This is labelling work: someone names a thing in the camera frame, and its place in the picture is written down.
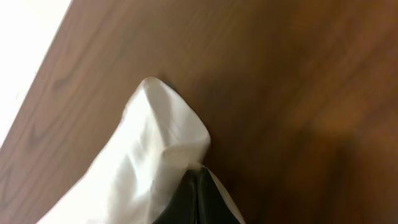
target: folded cloth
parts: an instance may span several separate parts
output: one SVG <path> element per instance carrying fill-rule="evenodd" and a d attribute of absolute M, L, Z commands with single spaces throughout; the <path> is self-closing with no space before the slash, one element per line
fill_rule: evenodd
<path fill-rule="evenodd" d="M 200 168 L 209 143 L 186 102 L 160 80 L 146 78 L 87 173 L 38 224 L 153 223 L 184 173 Z"/>

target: bright white area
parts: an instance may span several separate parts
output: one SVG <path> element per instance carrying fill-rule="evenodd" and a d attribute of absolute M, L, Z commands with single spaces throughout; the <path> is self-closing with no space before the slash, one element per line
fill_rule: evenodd
<path fill-rule="evenodd" d="M 70 0 L 0 0 L 0 146 Z"/>

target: brown wooden surface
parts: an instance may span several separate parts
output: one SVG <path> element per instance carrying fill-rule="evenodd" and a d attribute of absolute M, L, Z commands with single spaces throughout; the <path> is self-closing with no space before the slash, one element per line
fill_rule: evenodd
<path fill-rule="evenodd" d="M 148 76 L 206 124 L 248 223 L 398 222 L 397 7 L 74 0 L 0 150 L 0 223 L 47 212 Z"/>

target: black object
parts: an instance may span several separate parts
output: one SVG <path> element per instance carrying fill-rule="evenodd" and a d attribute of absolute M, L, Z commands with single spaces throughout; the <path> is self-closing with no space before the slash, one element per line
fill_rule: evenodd
<path fill-rule="evenodd" d="M 154 224 L 239 224 L 229 210 L 210 171 L 188 170 L 166 209 Z"/>

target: white cloth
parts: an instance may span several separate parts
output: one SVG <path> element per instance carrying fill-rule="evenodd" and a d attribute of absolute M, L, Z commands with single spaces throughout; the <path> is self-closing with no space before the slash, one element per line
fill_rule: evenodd
<path fill-rule="evenodd" d="M 87 173 L 38 223 L 152 223 L 209 143 L 186 102 L 160 80 L 146 78 Z"/>

